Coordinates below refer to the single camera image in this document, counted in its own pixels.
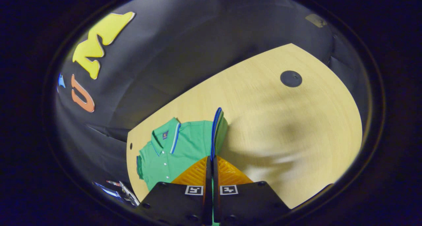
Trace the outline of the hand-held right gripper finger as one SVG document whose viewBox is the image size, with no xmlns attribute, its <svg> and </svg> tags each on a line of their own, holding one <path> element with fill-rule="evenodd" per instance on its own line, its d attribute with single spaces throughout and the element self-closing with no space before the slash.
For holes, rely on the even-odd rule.
<svg viewBox="0 0 422 226">
<path fill-rule="evenodd" d="M 221 226 L 264 226 L 290 213 L 268 182 L 252 181 L 220 156 L 213 167 L 213 214 Z"/>
<path fill-rule="evenodd" d="M 203 157 L 172 182 L 157 182 L 136 209 L 155 225 L 210 226 L 211 174 L 211 159 Z"/>
</svg>

